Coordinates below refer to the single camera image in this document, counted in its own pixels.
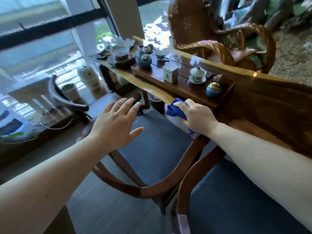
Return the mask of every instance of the wooden tea tray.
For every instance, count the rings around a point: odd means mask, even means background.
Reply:
[[[190,98],[194,102],[205,105],[211,110],[215,109],[224,98],[229,94],[229,92],[234,88],[235,82],[231,79],[221,77],[220,75],[207,77],[206,82],[204,83],[205,87],[201,86],[199,89],[195,89],[196,85],[193,84],[193,87],[190,88],[187,84],[190,70],[192,67],[182,64],[181,68],[178,71],[177,82],[171,84],[163,79],[163,70],[162,66],[164,63],[158,64],[158,60],[154,54],[152,56],[152,64],[150,69],[142,69],[138,65],[131,66],[133,74],[136,74],[174,94],[181,96],[182,98]],[[218,82],[221,86],[221,94],[217,98],[209,98],[206,95],[206,87],[211,82]]]

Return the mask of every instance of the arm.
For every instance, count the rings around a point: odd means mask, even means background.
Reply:
[[[142,132],[130,132],[133,102],[109,104],[85,139],[0,186],[1,233],[43,233],[91,169]]]
[[[214,140],[266,194],[312,231],[312,160],[219,123],[211,110],[187,99],[176,103],[186,126]]]

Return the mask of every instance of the chair armrest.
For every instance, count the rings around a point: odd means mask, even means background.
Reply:
[[[92,119],[91,122],[85,127],[82,135],[77,139],[76,142],[82,140],[86,137],[92,129],[92,126],[96,118]],[[128,185],[123,181],[117,179],[112,175],[106,167],[101,163],[92,169],[102,181],[110,185],[111,187],[131,195],[136,198],[153,198],[166,193],[169,189],[178,185],[183,179],[184,175],[187,173],[188,169],[192,166],[195,159],[200,156],[204,147],[209,143],[210,139],[203,135],[197,137],[188,147],[184,155],[182,156],[180,162],[177,164],[175,169],[162,181],[148,187],[137,187],[133,185]]]
[[[264,42],[267,50],[265,52],[257,52],[257,54],[268,55],[266,59],[266,63],[262,66],[262,70],[261,70],[261,73],[268,74],[268,72],[271,70],[274,64],[275,54],[276,54],[276,43],[273,39],[272,33],[268,31],[264,26],[253,24],[253,23],[246,23],[246,24],[241,24],[237,26],[236,28],[233,28],[230,30],[215,30],[217,34],[221,34],[221,35],[227,35],[227,34],[231,34],[235,32],[240,33],[240,36],[241,36],[241,45],[239,46],[240,49],[246,48],[245,31],[256,33]]]
[[[203,179],[210,169],[224,158],[225,154],[219,146],[216,146],[205,157],[197,161],[183,178],[177,199],[177,218],[181,234],[191,234],[187,219],[187,209],[193,188]]]
[[[82,111],[82,112],[88,111],[89,110],[88,105],[75,104],[75,103],[69,102],[66,96],[62,93],[62,91],[56,85],[55,83],[56,78],[57,76],[53,74],[48,82],[48,90],[49,90],[49,94],[51,95],[51,97],[55,101],[59,102],[60,104],[62,104],[64,107],[68,108],[71,111]]]
[[[220,56],[221,62],[224,65],[235,66],[235,60],[229,50],[218,41],[204,40],[191,44],[177,44],[177,49],[180,51],[189,52],[193,55],[198,55],[202,58],[206,58],[208,53],[210,54],[211,51],[213,51]]]

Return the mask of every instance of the left hand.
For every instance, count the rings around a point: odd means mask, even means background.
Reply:
[[[140,107],[140,102],[131,107],[134,101],[133,98],[123,98],[108,104],[86,138],[91,138],[97,147],[107,153],[133,141],[144,130],[144,127],[139,127],[130,131]]]

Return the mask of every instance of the hand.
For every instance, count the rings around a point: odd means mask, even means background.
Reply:
[[[191,99],[186,99],[185,105],[182,102],[174,103],[181,109],[187,117],[187,121],[183,120],[184,124],[194,132],[210,137],[214,128],[219,124],[213,112],[206,106],[195,103]]]
[[[134,101],[133,98],[128,100],[123,98],[116,103],[108,104],[96,119],[87,137],[107,153],[133,141],[144,130],[140,127],[130,131],[140,107],[140,102],[131,107]]]

